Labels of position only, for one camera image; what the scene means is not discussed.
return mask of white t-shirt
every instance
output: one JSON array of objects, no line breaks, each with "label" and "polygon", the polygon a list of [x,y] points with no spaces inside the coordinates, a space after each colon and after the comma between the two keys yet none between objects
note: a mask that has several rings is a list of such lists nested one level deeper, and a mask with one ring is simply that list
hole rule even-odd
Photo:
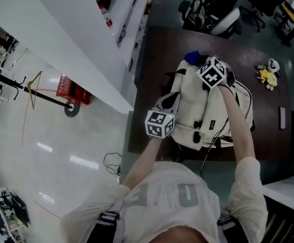
[{"label": "white t-shirt", "polygon": [[[239,219],[249,242],[261,242],[267,221],[259,172],[260,164],[255,158],[240,161],[226,206],[229,214]],[[124,185],[95,189],[81,206],[62,217],[65,242],[80,242],[92,221],[121,200],[124,242],[147,243],[175,226],[194,228],[208,242],[219,242],[218,196],[203,179],[173,162],[155,163],[152,173],[132,191]]]}]

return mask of forearm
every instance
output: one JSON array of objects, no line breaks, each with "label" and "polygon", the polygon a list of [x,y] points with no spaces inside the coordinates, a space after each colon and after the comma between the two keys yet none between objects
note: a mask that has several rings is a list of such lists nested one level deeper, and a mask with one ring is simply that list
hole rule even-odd
[{"label": "forearm", "polygon": [[133,189],[152,171],[162,139],[152,138],[138,160],[131,167],[123,185]]},{"label": "forearm", "polygon": [[233,148],[237,163],[247,156],[255,157],[254,143],[248,123],[228,88],[219,86],[226,105]]}]

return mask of person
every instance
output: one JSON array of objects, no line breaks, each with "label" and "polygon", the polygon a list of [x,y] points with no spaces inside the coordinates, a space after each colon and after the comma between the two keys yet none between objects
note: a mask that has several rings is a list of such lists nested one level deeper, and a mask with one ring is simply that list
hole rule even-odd
[{"label": "person", "polygon": [[[267,222],[267,208],[260,180],[260,164],[248,124],[231,91],[218,86],[230,123],[236,157],[235,182],[225,210],[239,221],[248,242],[261,242]],[[65,242],[106,242],[90,238],[93,221],[120,203],[124,219],[119,242],[220,242],[217,226],[221,210],[219,197],[203,179],[182,164],[155,159],[161,139],[152,138],[122,184],[102,185],[82,205],[61,219]],[[238,233],[234,233],[235,242]]]}]

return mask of plastic bottle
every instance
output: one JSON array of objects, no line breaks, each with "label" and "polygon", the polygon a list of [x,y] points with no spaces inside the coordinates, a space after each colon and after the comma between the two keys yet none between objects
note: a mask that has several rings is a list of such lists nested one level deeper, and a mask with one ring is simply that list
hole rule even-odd
[{"label": "plastic bottle", "polygon": [[113,23],[112,23],[112,20],[111,20],[111,16],[110,16],[110,13],[104,8],[103,5],[100,5],[99,6],[100,10],[101,10],[101,13],[106,21],[106,24],[107,26],[112,29],[113,28]]}]

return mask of blue object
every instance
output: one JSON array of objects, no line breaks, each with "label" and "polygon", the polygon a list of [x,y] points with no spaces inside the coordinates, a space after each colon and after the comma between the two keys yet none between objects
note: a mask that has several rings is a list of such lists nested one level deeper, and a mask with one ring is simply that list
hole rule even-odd
[{"label": "blue object", "polygon": [[198,51],[192,51],[185,55],[184,60],[190,65],[197,66],[198,62],[201,60],[201,55]]}]

